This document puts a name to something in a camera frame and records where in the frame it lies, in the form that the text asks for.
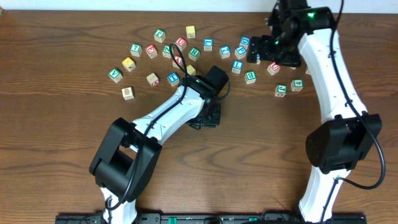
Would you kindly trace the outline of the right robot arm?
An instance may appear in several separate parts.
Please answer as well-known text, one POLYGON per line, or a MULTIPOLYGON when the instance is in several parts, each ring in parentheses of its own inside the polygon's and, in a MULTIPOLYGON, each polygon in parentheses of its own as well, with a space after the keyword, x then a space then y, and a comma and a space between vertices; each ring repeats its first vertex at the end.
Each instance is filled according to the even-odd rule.
POLYGON ((382 128, 358 96, 343 59, 339 16, 305 0, 277 1, 267 25, 271 35, 253 37, 247 61, 307 66, 318 96, 321 125, 308 135, 305 148, 312 165, 306 191, 291 223, 333 223, 334 201, 349 173, 372 147, 382 128))

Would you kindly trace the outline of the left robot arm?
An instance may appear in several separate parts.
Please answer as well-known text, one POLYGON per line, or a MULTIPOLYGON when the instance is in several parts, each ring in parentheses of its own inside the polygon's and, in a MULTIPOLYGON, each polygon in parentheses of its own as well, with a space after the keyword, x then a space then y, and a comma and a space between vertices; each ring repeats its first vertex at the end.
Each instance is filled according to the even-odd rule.
POLYGON ((111 124, 89 168, 104 195, 102 223, 135 221, 136 200, 152 177, 163 143, 184 124, 194 129, 219 125, 219 93, 228 82, 228 75, 213 66, 204 77, 183 78, 172 97, 146 116, 111 124))

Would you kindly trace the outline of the green R block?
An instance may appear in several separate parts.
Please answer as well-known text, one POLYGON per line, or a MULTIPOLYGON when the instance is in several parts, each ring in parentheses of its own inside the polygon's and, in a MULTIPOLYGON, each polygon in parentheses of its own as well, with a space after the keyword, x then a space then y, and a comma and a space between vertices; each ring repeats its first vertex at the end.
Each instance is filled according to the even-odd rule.
POLYGON ((189 53, 188 53, 188 57, 193 60, 194 62, 196 62, 199 58, 200 58, 200 50, 196 47, 193 47, 189 53))

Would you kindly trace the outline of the blue L block top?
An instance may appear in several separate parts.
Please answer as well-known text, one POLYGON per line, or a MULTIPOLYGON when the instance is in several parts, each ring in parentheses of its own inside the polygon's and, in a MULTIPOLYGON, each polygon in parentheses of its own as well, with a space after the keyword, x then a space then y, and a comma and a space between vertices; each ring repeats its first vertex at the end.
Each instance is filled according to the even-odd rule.
POLYGON ((204 39, 203 40, 203 49, 204 51, 210 52, 213 50, 213 39, 204 39))

